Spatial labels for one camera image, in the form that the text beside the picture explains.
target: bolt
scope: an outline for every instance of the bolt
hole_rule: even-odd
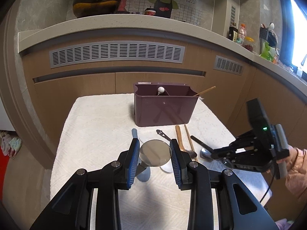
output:
[[[84,175],[85,169],[78,169],[76,173],[77,175]]]
[[[119,162],[119,161],[114,161],[114,162],[111,163],[111,165],[112,165],[114,168],[116,168],[116,167],[118,167],[118,166],[120,165],[120,162]]]
[[[233,172],[232,172],[232,170],[227,169],[227,170],[224,170],[224,174],[231,176],[233,174]]]
[[[190,162],[189,165],[192,167],[192,168],[196,168],[198,166],[198,163],[197,162]]]

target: white stone countertop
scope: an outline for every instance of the white stone countertop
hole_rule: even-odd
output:
[[[90,16],[84,18],[78,18],[71,21],[65,21],[51,27],[47,27],[41,30],[31,30],[18,33],[18,52],[32,47],[41,42],[87,30],[95,29],[110,29],[110,28],[140,28],[172,32],[176,34],[182,34],[191,36],[197,39],[205,40],[221,47],[227,48],[240,54],[243,57],[275,72],[281,76],[297,89],[299,89],[307,97],[307,85],[295,75],[289,73],[285,69],[278,65],[265,60],[247,49],[241,47],[229,39],[216,34],[210,30],[191,25],[189,23],[171,20],[168,18],[156,17],[156,16],[144,16],[133,14],[113,14],[113,15],[101,15]]]

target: round transparent disc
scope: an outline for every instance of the round transparent disc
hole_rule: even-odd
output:
[[[140,149],[141,160],[150,167],[160,167],[171,158],[169,145],[161,140],[150,140]]]

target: purple plastic container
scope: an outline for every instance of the purple plastic container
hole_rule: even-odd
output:
[[[157,96],[160,86],[165,92]],[[135,124],[139,127],[188,123],[198,99],[186,84],[139,82],[133,89]]]

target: pink puffer jacket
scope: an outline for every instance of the pink puffer jacket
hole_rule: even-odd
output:
[[[290,156],[287,158],[288,176],[286,187],[299,200],[307,201],[307,150],[289,146]]]

